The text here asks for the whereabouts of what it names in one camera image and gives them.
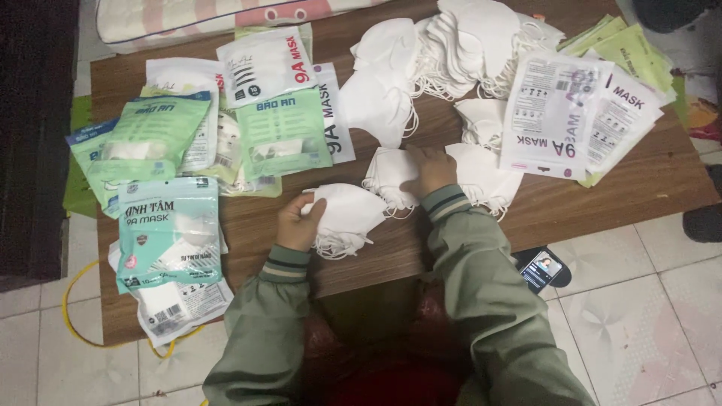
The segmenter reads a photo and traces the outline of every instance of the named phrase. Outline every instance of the table surface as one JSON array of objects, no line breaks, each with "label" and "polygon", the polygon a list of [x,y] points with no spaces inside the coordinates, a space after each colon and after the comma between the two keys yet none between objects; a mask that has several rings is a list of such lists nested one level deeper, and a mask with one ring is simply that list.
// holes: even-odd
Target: table surface
[{"label": "table surface", "polygon": [[[549,24],[569,37],[591,27],[606,13],[621,14],[614,0],[587,2],[583,6],[568,0],[508,0],[505,3],[517,12],[546,15]],[[409,17],[418,21],[435,13],[433,0],[395,0],[314,21],[314,62],[333,62],[339,84],[343,84],[353,66],[348,49],[369,27],[389,18]],[[215,49],[231,40],[231,34],[221,35],[93,62],[93,121],[119,116],[123,105],[140,93],[147,59],[185,56],[215,60]],[[467,97],[476,95],[470,92]],[[436,148],[460,142],[461,119],[452,103],[423,95],[414,105],[420,118],[419,130],[406,142]],[[284,193],[277,199],[220,199],[222,229],[230,247],[229,254],[222,257],[222,266],[233,288],[260,270],[275,239],[276,213],[280,207],[310,187],[337,182],[360,185],[378,143],[359,129],[352,129],[351,135],[357,156],[354,162],[285,176]],[[670,110],[592,189],[569,180],[525,175],[500,225],[513,250],[519,251],[718,201],[719,196],[695,148]],[[323,261],[313,256],[310,281],[314,295],[340,293],[429,269],[432,258],[425,248],[425,238],[430,227],[423,210],[416,210],[405,220],[390,219],[372,230],[368,238],[374,244],[364,246],[356,257]],[[108,246],[118,239],[117,221],[100,214],[97,231],[104,343],[112,345],[144,338],[136,319],[137,302],[130,295],[118,294],[115,274],[108,265]]]}]

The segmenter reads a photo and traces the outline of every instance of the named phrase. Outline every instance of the smartphone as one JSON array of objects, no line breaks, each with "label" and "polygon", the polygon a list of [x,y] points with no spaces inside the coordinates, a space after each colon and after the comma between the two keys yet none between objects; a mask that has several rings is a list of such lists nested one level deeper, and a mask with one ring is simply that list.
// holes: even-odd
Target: smartphone
[{"label": "smartphone", "polygon": [[557,276],[569,274],[569,268],[547,247],[527,250],[519,254],[515,255],[519,261],[517,269],[526,280],[529,289],[537,295]]}]

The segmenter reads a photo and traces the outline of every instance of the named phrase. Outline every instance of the green jacket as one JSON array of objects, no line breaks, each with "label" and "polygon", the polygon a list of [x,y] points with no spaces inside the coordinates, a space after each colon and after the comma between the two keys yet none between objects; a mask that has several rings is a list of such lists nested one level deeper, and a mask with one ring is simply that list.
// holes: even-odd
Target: green jacket
[{"label": "green jacket", "polygon": [[[429,248],[445,307],[469,346],[475,374],[457,405],[594,405],[569,369],[534,295],[509,260],[496,219],[457,185],[422,202],[435,225]],[[225,314],[228,344],[203,385],[210,406],[292,403],[303,360],[309,254],[274,246]]]}]

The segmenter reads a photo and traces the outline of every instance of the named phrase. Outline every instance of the striped cuff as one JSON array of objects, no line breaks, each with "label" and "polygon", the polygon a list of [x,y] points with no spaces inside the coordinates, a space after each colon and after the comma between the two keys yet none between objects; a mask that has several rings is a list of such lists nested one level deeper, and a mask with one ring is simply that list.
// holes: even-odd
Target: striped cuff
[{"label": "striped cuff", "polygon": [[426,196],[421,205],[426,209],[432,223],[456,212],[465,212],[471,209],[471,203],[459,185],[447,185],[437,189]]},{"label": "striped cuff", "polygon": [[309,258],[311,258],[311,254],[308,252],[296,251],[274,244],[258,277],[278,283],[304,282]]}]

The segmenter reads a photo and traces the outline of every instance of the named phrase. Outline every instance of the phone screen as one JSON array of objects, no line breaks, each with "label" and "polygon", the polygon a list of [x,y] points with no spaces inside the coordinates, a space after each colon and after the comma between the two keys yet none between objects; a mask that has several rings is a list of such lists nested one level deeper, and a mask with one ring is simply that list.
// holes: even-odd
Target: phone screen
[{"label": "phone screen", "polygon": [[539,292],[544,289],[544,286],[547,286],[560,270],[562,270],[562,265],[546,251],[541,251],[529,265],[522,269],[521,276],[526,280],[529,289],[539,294]]}]

